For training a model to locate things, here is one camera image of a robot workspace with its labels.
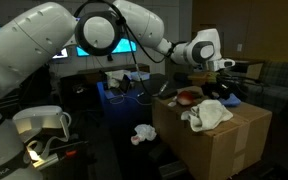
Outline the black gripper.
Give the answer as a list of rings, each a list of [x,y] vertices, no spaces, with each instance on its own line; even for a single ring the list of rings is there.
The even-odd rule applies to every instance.
[[[203,94],[211,99],[227,100],[231,94],[237,97],[242,96],[242,91],[236,83],[221,76],[217,76],[214,81],[207,81],[201,88]]]

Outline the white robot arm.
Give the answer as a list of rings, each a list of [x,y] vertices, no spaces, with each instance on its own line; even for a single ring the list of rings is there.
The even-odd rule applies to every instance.
[[[164,22],[155,13],[127,0],[104,11],[80,16],[46,2],[17,16],[0,29],[0,99],[67,46],[95,55],[110,54],[122,38],[152,48],[177,64],[203,65],[216,72],[235,61],[221,55],[216,29],[201,30],[190,42],[164,38]],[[42,180],[15,124],[0,113],[0,180]]]

